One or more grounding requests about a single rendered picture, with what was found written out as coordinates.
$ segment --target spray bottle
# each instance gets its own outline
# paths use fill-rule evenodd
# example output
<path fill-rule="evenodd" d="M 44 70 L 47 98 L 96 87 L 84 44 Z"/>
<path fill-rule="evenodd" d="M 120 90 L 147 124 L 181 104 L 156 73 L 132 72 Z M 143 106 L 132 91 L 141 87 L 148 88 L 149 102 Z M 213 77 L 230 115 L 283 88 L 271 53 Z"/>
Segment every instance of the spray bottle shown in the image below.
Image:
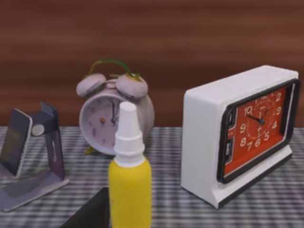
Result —
<path fill-rule="evenodd" d="M 144 157 L 143 134 L 136 106 L 121 102 L 115 134 L 115 158 L 109 167 L 112 228 L 150 228 L 152 223 L 152 173 Z"/>

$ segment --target white clock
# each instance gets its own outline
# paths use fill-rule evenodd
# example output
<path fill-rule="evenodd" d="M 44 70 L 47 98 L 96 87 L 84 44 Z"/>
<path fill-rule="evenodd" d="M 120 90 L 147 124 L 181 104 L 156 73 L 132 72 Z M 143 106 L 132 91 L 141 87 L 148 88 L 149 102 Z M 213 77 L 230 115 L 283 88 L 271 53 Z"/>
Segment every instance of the white clock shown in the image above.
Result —
<path fill-rule="evenodd" d="M 291 158 L 299 92 L 273 66 L 186 91 L 181 186 L 219 209 Z"/>
<path fill-rule="evenodd" d="M 101 63 L 115 63 L 127 73 L 117 79 L 106 80 L 102 74 L 92 74 Z M 154 108 L 148 96 L 148 85 L 138 74 L 132 74 L 128 67 L 118 60 L 103 59 L 95 62 L 89 74 L 77 85 L 77 94 L 87 98 L 79 115 L 79 126 L 92 150 L 115 155 L 115 132 L 119 121 L 119 104 L 129 101 L 136 105 L 143 139 L 154 125 Z"/>

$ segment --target yellow liquid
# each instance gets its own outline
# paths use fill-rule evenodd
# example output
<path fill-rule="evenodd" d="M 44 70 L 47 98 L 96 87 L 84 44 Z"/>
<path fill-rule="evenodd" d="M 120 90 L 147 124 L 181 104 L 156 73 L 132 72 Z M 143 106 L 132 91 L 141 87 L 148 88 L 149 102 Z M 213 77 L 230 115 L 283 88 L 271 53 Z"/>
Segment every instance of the yellow liquid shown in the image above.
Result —
<path fill-rule="evenodd" d="M 109 167 L 109 197 L 113 228 L 150 228 L 152 223 L 152 174 L 147 159 L 132 167 Z"/>

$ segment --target table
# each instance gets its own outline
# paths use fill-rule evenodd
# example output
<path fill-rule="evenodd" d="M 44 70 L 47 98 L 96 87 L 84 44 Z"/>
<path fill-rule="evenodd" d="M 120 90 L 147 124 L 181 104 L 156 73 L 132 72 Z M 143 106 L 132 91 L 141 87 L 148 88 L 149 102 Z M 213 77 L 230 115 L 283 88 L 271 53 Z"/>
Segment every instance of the table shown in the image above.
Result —
<path fill-rule="evenodd" d="M 0 127 L 1 145 L 6 127 Z M 78 127 L 62 127 L 70 183 L 16 211 L 0 212 L 1 228 L 58 228 L 102 187 L 110 156 L 84 155 Z M 44 138 L 31 138 L 22 176 L 47 168 Z M 295 128 L 291 160 L 220 210 L 180 188 L 181 128 L 154 127 L 145 155 L 153 173 L 152 228 L 304 228 L 304 128 Z M 1 180 L 0 186 L 12 183 Z"/>

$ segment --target brown wooden background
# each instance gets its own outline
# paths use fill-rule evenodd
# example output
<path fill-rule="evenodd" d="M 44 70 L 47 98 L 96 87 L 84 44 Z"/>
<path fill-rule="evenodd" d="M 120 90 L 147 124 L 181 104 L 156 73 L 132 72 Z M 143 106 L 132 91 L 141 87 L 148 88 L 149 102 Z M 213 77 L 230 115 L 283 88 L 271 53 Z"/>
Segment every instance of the brown wooden background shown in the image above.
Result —
<path fill-rule="evenodd" d="M 104 57 L 147 80 L 157 126 L 181 126 L 194 86 L 263 64 L 297 70 L 304 82 L 304 1 L 2 0 L 0 124 L 44 99 L 61 125 L 77 125 L 76 85 Z M 303 116 L 304 92 L 296 126 Z"/>

